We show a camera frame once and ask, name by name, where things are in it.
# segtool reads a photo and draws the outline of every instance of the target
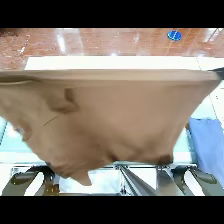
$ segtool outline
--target brown cloth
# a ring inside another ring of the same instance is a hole
[[[114,161],[171,163],[189,116],[219,84],[191,70],[0,72],[0,116],[63,177]]]

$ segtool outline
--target reddish-brown floor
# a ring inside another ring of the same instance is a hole
[[[224,57],[222,28],[19,28],[0,37],[0,69],[22,70],[30,56],[151,55]]]

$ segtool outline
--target round blue floor sign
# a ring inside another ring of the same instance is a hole
[[[178,41],[182,38],[182,34],[176,30],[171,30],[167,35],[171,40],[174,41]]]

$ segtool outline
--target light blue fabric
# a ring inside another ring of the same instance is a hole
[[[189,119],[198,167],[224,187],[224,135],[219,120]]]

